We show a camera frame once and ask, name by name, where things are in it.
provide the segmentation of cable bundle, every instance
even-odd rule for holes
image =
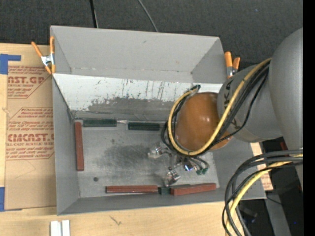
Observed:
[[[236,180],[237,177],[251,167],[255,167],[261,164],[270,164],[265,169],[260,171],[256,171],[253,174],[250,174],[245,180],[242,181],[236,187]],[[236,211],[239,220],[243,226],[243,229],[247,236],[250,236],[250,232],[245,225],[241,213],[237,207],[239,201],[247,192],[247,190],[266,172],[271,171],[272,169],[281,169],[284,167],[292,167],[296,165],[303,164],[303,150],[286,150],[286,151],[275,151],[269,152],[262,155],[254,156],[247,161],[245,161],[235,172],[232,176],[230,181],[227,184],[225,189],[225,207],[222,213],[222,224],[226,231],[226,234],[231,236],[231,232],[229,230],[230,225],[232,226],[233,230],[235,231],[236,235],[241,236],[241,233],[237,229],[234,221],[233,221],[233,213]]]

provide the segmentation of yellow wire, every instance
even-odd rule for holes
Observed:
[[[278,167],[278,166],[282,166],[284,164],[288,164],[291,163],[291,161],[284,161],[284,162],[277,162],[277,163],[273,163],[271,164],[269,167],[267,167],[268,170],[263,171],[263,172],[257,172],[257,174],[255,174],[250,180],[248,180],[248,182],[243,186],[243,188],[241,189],[241,191],[239,192],[239,194],[236,196],[236,198],[234,199],[230,212],[231,212],[231,216],[234,215],[235,209],[239,203],[239,201],[241,200],[241,198],[244,196],[244,194],[248,191],[248,189],[259,179],[261,178],[262,175],[264,175],[265,173],[271,171],[274,167]],[[230,229],[230,221],[228,220],[228,218],[226,219],[226,227],[229,230]]]
[[[230,99],[230,102],[229,104],[227,105],[223,115],[222,115],[222,118],[220,119],[220,122],[218,123],[217,125],[217,128],[215,129],[215,131],[213,132],[211,138],[208,140],[208,142],[200,149],[198,150],[194,150],[194,151],[189,151],[189,150],[184,150],[182,148],[180,148],[175,140],[174,140],[174,137],[173,137],[173,134],[172,134],[172,116],[173,116],[173,113],[177,107],[177,105],[179,104],[179,102],[186,96],[190,95],[191,93],[193,93],[195,90],[192,90],[192,91],[188,91],[186,93],[184,93],[173,105],[172,109],[171,109],[171,112],[170,112],[170,115],[169,115],[169,118],[168,118],[168,123],[167,123],[167,129],[168,129],[168,135],[169,135],[169,139],[170,139],[170,142],[171,144],[173,145],[173,147],[179,151],[180,153],[182,154],[185,154],[185,155],[190,155],[190,156],[194,156],[194,155],[198,155],[200,153],[202,153],[212,142],[213,140],[215,139],[215,137],[217,136],[218,132],[220,131],[222,125],[223,125],[223,122],[225,121],[237,95],[239,94],[240,90],[242,89],[242,87],[244,86],[245,82],[258,70],[260,69],[261,67],[263,67],[267,62],[269,62],[271,59],[266,59],[265,61],[259,63],[254,69],[252,69],[246,76],[245,78],[241,81],[241,83],[238,85],[238,87],[236,88],[232,98]]]

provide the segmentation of red wooden block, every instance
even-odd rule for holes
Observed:
[[[195,184],[191,186],[183,186],[180,188],[174,187],[174,188],[171,188],[171,195],[181,196],[181,195],[187,195],[187,194],[193,194],[193,193],[213,191],[216,188],[217,188],[217,185],[215,183],[201,183],[201,184]]]
[[[75,127],[75,148],[77,155],[77,171],[84,170],[84,157],[83,157],[83,139],[82,139],[82,124],[79,121],[74,123]]]

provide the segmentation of cardboard sheet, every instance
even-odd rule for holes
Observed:
[[[8,64],[4,208],[54,206],[52,77],[31,45],[0,44],[0,53],[22,56]]]

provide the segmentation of wire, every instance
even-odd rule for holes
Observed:
[[[89,1],[90,1],[90,7],[91,7],[91,12],[92,12],[94,28],[98,28],[98,21],[97,21],[96,12],[94,9],[94,3],[93,3],[93,0],[89,0]]]
[[[256,93],[255,93],[255,95],[254,95],[254,97],[253,97],[252,100],[251,100],[251,103],[250,103],[250,105],[249,105],[249,107],[248,107],[248,110],[247,110],[247,113],[246,113],[246,116],[245,116],[245,119],[244,119],[244,122],[243,122],[242,126],[241,126],[239,129],[235,130],[234,132],[230,133],[229,135],[223,137],[222,139],[220,139],[220,140],[218,140],[218,141],[212,143],[212,144],[209,146],[209,148],[211,148],[211,147],[213,147],[214,145],[216,145],[216,144],[218,144],[218,143],[220,143],[220,142],[222,142],[222,141],[228,139],[229,137],[235,135],[236,133],[238,133],[238,132],[246,125],[246,123],[247,123],[247,121],[248,121],[248,119],[249,119],[251,110],[252,110],[252,106],[253,106],[255,100],[257,99],[257,96],[258,96],[260,90],[262,89],[263,85],[265,84],[265,82],[266,82],[266,80],[267,80],[267,77],[268,77],[268,73],[265,75],[265,77],[264,77],[264,79],[262,80],[261,84],[259,85],[259,87],[258,87],[258,89],[257,89],[257,91],[256,91]],[[239,108],[238,108],[237,106],[235,106],[235,108],[234,108],[235,112],[237,112],[238,109],[239,109]],[[226,122],[227,122],[227,123],[230,123],[230,122],[234,119],[234,117],[235,117],[235,115],[231,115],[231,116],[229,117],[229,119],[228,119]],[[221,134],[223,134],[223,133],[227,130],[228,126],[229,126],[229,125],[223,125],[224,128],[222,129]]]
[[[279,167],[274,167],[274,169],[282,169],[282,168],[285,168],[285,167],[292,167],[292,166],[296,166],[296,165],[299,165],[299,164],[301,164],[301,162],[300,162],[300,163],[296,163],[296,164],[291,164],[291,165],[282,165],[282,166],[279,166]],[[262,170],[260,170],[260,171],[257,171],[257,172],[254,172],[254,173],[250,174],[250,175],[239,185],[239,187],[236,189],[235,192],[239,192],[240,189],[245,185],[245,183],[246,183],[249,179],[251,179],[253,176],[255,176],[257,173],[262,172],[263,174],[265,174],[265,171],[268,171],[268,170],[269,170],[269,169],[265,168],[265,169],[262,169]],[[237,229],[237,227],[236,227],[236,225],[235,225],[235,223],[234,223],[234,221],[233,221],[233,218],[232,218],[232,216],[231,216],[231,213],[230,213],[230,211],[229,211],[229,205],[230,205],[230,202],[233,200],[233,197],[234,197],[234,196],[231,196],[231,197],[225,202],[225,206],[224,206],[224,209],[223,209],[223,213],[222,213],[221,219],[222,219],[222,224],[223,224],[223,227],[224,227],[226,233],[227,233],[228,235],[232,235],[232,234],[230,233],[230,231],[228,230],[228,228],[227,228],[227,226],[226,226],[226,223],[225,223],[225,221],[224,221],[224,212],[226,211],[226,215],[228,216],[228,219],[229,219],[229,221],[230,221],[230,223],[231,223],[231,226],[233,227],[233,229],[234,229],[234,231],[236,232],[236,234],[239,236],[239,235],[241,235],[241,233],[238,231],[238,229]]]
[[[241,186],[243,186],[241,188],[241,190],[239,191],[239,193],[237,194],[236,198],[234,199],[233,203],[232,203],[232,206],[230,208],[230,214],[228,216],[228,219],[226,221],[226,228],[227,230],[229,230],[229,227],[230,227],[230,222],[232,221],[232,216],[234,214],[234,211],[240,201],[240,199],[244,196],[244,194],[247,192],[247,190],[263,175],[265,174],[265,171],[269,172],[271,171],[272,169],[278,167],[278,166],[282,166],[284,164],[288,164],[288,163],[291,163],[293,161],[301,161],[303,160],[303,156],[301,156],[300,158],[296,158],[296,157],[286,157],[286,158],[282,158],[283,159],[286,159],[286,161],[282,161],[282,162],[277,162],[277,163],[273,163],[272,165],[270,165],[269,167],[267,167],[266,169],[263,169],[261,171],[258,171],[256,173],[254,173],[254,175],[252,177],[248,177],[242,184]]]
[[[275,202],[276,204],[282,205],[280,202],[278,202],[278,201],[276,201],[276,200],[273,200],[273,199],[269,198],[268,196],[267,196],[267,199],[269,199],[269,200],[272,201],[272,202]]]
[[[173,113],[177,107],[177,105],[180,103],[180,101],[187,97],[188,95],[190,95],[191,93],[193,93],[193,91],[188,91],[186,93],[184,93],[175,103],[174,103],[174,106],[172,107],[171,109],[171,112],[170,112],[170,115],[169,115],[169,118],[168,118],[168,123],[167,123],[167,128],[168,128],[168,135],[169,135],[169,139],[170,139],[170,142],[172,144],[172,146],[180,153],[184,154],[184,155],[188,155],[188,156],[196,156],[196,155],[199,155],[201,153],[203,153],[207,147],[209,147],[209,145],[213,142],[213,140],[216,138],[216,135],[218,134],[218,132],[220,131],[222,125],[223,125],[223,122],[225,121],[225,119],[227,118],[227,115],[230,111],[230,109],[232,108],[232,105],[234,103],[234,101],[236,100],[236,97],[238,96],[238,94],[240,93],[240,90],[242,89],[242,87],[244,86],[245,82],[250,78],[252,77],[255,72],[257,70],[259,70],[261,67],[263,67],[266,63],[268,63],[271,59],[266,59],[265,61],[261,62],[260,64],[258,64],[253,70],[251,70],[245,77],[244,79],[240,82],[240,84],[238,85],[238,87],[236,88],[232,98],[230,99],[223,115],[222,115],[222,118],[220,119],[215,131],[213,132],[211,138],[208,140],[208,142],[200,149],[198,150],[194,150],[194,151],[189,151],[189,150],[185,150],[185,149],[182,149],[180,148],[177,143],[175,142],[174,140],[174,137],[173,137],[173,134],[172,134],[172,127],[171,127],[171,124],[172,124],[172,117],[173,117]]]
[[[229,192],[230,192],[231,188],[232,188],[232,193],[235,193],[235,192],[238,191],[238,190],[235,191],[235,183],[236,183],[237,177],[242,172],[244,172],[245,170],[247,170],[247,169],[249,169],[249,168],[251,168],[253,166],[257,166],[257,165],[260,165],[260,164],[265,164],[266,162],[270,162],[270,161],[274,162],[274,161],[280,161],[280,160],[283,161],[283,160],[288,160],[288,159],[296,160],[297,159],[296,157],[290,157],[290,158],[282,157],[282,158],[279,158],[279,156],[285,156],[285,155],[288,155],[288,154],[298,156],[301,153],[302,153],[302,150],[274,151],[274,152],[269,152],[269,153],[264,153],[264,154],[261,154],[261,155],[258,155],[258,156],[254,156],[254,157],[251,157],[250,159],[246,160],[241,166],[239,166],[239,168],[236,170],[235,174],[232,176],[232,178],[229,180],[229,182],[228,182],[228,184],[226,186],[225,197],[224,197],[225,203],[226,204],[229,203],[229,200],[231,200],[233,198],[233,195],[229,198]],[[240,222],[241,222],[243,228],[246,231],[247,228],[246,228],[245,223],[243,222],[242,219],[240,219]]]
[[[153,19],[151,18],[150,14],[148,13],[146,7],[143,5],[141,0],[138,0],[138,2],[140,3],[140,5],[142,6],[143,10],[145,11],[145,13],[147,14],[148,18],[150,19],[151,24],[153,25],[154,29],[156,30],[156,32],[158,32],[158,29],[157,29],[155,23],[153,22]]]

